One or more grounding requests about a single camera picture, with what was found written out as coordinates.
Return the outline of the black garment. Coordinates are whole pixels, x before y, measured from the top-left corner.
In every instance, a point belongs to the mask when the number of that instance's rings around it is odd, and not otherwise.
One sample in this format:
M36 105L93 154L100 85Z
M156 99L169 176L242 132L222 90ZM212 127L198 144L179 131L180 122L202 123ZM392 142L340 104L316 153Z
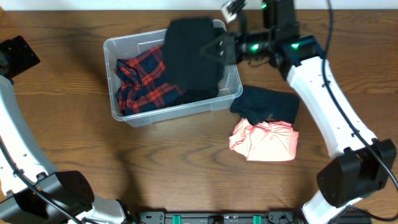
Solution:
M217 37L208 17L172 20L165 33L162 53L168 82L183 90L218 87L224 65L200 54L200 48Z

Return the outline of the dark teal garment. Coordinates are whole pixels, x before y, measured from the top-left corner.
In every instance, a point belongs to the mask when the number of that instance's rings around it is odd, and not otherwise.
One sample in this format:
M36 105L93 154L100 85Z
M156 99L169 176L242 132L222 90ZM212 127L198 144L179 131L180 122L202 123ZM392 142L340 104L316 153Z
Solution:
M299 105L300 98L297 95L243 86L243 92L233 101L230 112L246 118L253 126L269 119L293 124Z

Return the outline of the black cloth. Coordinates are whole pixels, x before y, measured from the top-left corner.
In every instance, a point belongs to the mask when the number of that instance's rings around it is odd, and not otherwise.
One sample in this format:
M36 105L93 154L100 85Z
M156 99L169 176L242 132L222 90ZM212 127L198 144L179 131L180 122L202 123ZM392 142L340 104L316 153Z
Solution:
M179 96L170 106L183 105L187 103L194 103L196 101L208 100L217 97L219 89L213 87L206 90L187 90L184 94Z

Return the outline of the red plaid flannel shirt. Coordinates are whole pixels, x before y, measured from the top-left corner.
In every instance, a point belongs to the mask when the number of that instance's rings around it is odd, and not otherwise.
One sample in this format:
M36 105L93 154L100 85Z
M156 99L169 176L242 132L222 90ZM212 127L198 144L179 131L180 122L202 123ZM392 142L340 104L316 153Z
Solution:
M178 85L168 82L162 46L146 50L137 57L118 59L114 69L121 86L115 97L122 115L166 108L184 94Z

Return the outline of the pink garment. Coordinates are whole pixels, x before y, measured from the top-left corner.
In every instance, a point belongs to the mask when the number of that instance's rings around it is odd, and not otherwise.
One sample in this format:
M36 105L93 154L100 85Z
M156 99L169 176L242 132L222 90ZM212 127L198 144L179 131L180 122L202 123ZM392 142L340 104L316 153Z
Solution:
M299 132L284 121L251 125L243 118L229 137L229 149L247 161L284 162L295 159Z

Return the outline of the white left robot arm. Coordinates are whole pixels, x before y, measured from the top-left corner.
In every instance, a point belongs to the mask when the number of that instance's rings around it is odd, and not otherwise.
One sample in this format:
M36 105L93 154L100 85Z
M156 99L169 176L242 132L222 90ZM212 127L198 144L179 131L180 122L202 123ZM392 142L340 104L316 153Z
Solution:
M1 42L1 220L8 223L165 223L164 212L130 213L93 193L77 170L47 158L16 101L12 79L39 64L24 38Z

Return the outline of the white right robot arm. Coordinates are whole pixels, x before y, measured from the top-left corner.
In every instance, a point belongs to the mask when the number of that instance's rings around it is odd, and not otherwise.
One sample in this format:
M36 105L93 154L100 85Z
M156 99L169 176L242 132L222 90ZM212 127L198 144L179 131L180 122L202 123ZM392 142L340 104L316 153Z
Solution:
M397 182L394 143L379 140L356 114L332 74L328 47L300 33L293 0L262 2L262 32L248 31L245 4L228 1L221 8L226 21L239 23L238 32L223 41L222 56L228 64L267 57L307 106L331 159L317 175L318 192L295 223L372 223L376 216L356 203L388 180Z

